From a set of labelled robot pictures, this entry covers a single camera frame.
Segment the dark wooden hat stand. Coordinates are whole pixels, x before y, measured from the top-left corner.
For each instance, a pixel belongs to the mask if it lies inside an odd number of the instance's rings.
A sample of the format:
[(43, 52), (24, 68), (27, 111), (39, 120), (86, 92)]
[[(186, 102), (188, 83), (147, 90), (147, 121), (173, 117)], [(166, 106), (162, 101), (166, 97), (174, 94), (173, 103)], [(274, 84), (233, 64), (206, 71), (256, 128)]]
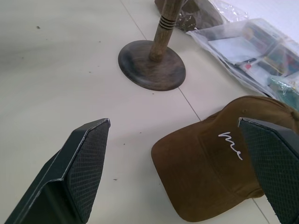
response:
[(180, 56), (168, 47), (183, 0), (165, 0), (153, 41), (134, 41), (118, 55), (123, 74), (138, 86), (153, 91), (170, 91), (185, 80)]

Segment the crumpled clear plastic bag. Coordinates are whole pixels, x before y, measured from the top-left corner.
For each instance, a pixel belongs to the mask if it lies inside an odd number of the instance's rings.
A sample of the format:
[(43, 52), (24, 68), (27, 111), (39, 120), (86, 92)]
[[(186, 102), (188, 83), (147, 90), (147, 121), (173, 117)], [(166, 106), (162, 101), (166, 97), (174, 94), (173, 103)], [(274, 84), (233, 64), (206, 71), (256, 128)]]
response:
[(222, 0), (209, 0), (216, 12), (220, 15), (224, 24), (231, 22), (239, 22), (249, 19), (247, 12)]

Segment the brown baseball cap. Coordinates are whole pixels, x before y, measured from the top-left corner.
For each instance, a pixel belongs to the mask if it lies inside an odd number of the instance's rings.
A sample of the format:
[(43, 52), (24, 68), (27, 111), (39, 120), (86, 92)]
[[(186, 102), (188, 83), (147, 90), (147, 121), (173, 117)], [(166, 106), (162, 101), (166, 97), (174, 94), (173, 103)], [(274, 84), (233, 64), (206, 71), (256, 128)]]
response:
[(299, 134), (299, 112), (272, 98), (243, 96), (203, 121), (160, 139), (151, 157), (177, 214), (200, 222), (264, 195), (238, 127), (240, 117)]

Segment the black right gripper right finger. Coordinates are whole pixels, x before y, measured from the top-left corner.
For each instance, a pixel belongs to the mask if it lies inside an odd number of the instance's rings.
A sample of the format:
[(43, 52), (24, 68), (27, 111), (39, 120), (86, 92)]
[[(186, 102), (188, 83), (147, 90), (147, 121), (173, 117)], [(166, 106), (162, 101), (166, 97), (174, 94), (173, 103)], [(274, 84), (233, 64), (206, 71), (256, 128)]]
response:
[(239, 118), (258, 182), (281, 224), (299, 224), (299, 135), (270, 122)]

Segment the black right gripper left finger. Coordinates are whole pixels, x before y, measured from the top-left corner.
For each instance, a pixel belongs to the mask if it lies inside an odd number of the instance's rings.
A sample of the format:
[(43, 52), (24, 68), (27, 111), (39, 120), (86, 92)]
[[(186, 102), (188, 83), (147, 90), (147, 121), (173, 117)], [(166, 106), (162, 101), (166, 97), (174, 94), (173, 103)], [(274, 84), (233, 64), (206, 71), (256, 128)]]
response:
[(86, 224), (102, 177), (110, 126), (104, 118), (73, 130), (4, 224)]

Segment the clear plastic bag with items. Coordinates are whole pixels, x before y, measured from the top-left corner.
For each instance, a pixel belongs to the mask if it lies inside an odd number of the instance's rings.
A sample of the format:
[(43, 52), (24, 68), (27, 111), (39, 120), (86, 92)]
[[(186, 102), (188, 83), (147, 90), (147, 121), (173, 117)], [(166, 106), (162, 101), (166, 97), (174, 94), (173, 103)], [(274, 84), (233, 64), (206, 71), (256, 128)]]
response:
[(245, 87), (276, 98), (271, 82), (299, 91), (299, 43), (264, 19), (188, 31)]

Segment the dark brown cap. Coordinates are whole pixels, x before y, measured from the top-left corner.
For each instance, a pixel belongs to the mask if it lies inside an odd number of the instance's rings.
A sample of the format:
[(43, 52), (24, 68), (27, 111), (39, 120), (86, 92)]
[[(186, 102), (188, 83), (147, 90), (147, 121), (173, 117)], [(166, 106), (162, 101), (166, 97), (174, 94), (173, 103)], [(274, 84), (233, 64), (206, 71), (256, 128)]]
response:
[[(163, 13), (165, 2), (173, 4), (178, 0), (155, 0), (159, 13)], [(161, 15), (159, 27), (172, 30), (174, 27), (184, 32), (196, 29), (211, 28), (223, 25), (223, 19), (216, 6), (210, 0), (181, 0), (181, 8), (177, 20), (171, 20)]]

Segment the green packet in plastic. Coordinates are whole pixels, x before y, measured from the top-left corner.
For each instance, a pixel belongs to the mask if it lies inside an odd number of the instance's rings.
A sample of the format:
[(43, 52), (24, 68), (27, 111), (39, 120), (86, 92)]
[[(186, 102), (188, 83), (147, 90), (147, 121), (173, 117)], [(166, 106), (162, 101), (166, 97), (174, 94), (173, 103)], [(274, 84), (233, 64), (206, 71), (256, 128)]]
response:
[(288, 77), (271, 76), (268, 82), (281, 102), (299, 111), (299, 73)]

